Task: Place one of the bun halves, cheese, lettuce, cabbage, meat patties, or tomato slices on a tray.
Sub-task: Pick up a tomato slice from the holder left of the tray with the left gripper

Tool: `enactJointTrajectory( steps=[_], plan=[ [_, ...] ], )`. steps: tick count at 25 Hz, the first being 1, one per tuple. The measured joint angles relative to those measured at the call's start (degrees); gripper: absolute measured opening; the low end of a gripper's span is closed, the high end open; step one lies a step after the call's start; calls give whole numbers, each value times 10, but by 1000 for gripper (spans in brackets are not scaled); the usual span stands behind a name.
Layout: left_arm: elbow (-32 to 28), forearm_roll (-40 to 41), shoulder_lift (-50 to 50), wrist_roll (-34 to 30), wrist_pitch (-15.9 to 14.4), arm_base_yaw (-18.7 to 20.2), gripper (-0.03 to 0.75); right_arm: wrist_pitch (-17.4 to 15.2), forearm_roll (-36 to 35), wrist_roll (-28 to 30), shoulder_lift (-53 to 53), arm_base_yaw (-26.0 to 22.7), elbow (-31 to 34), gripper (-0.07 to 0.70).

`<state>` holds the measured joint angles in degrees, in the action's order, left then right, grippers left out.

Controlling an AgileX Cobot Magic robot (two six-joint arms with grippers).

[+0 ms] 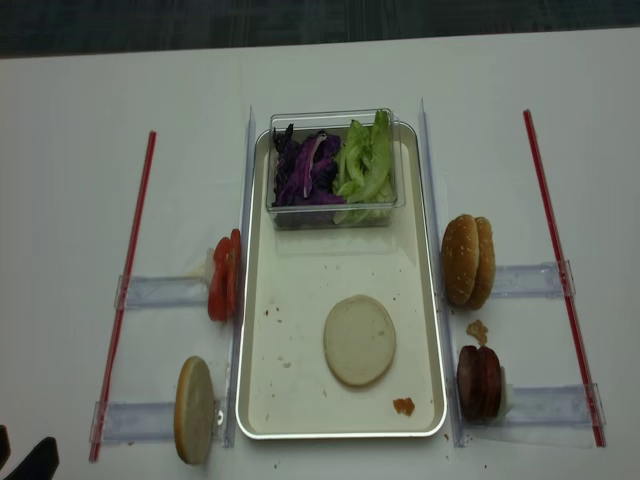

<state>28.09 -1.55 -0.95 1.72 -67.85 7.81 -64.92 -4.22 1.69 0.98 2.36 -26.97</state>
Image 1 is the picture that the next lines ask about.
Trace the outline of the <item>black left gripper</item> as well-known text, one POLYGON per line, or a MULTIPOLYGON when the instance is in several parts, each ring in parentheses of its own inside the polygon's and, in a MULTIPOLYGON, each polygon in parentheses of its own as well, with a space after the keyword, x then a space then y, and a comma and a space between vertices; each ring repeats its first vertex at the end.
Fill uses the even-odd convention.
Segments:
POLYGON ((59 466, 57 441, 45 437, 6 476, 5 480, 51 480, 59 466))

